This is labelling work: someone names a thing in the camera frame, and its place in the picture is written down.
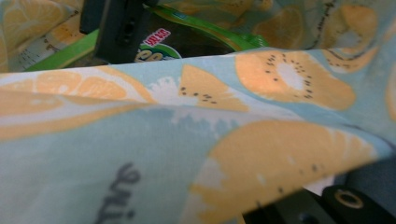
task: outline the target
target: cloth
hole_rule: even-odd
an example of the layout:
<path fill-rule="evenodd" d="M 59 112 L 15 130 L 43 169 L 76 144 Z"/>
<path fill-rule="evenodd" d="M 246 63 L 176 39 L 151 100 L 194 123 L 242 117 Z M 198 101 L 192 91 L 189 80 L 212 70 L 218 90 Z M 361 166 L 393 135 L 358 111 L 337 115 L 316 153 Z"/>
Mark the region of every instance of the cloth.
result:
<path fill-rule="evenodd" d="M 2 65 L 72 3 L 3 0 Z M 29 4 L 62 17 L 25 33 Z M 242 223 L 395 152 L 394 1 L 164 4 L 272 48 L 1 74 L 0 223 Z"/>
<path fill-rule="evenodd" d="M 82 0 L 1 0 L 0 72 L 22 72 L 81 39 Z"/>

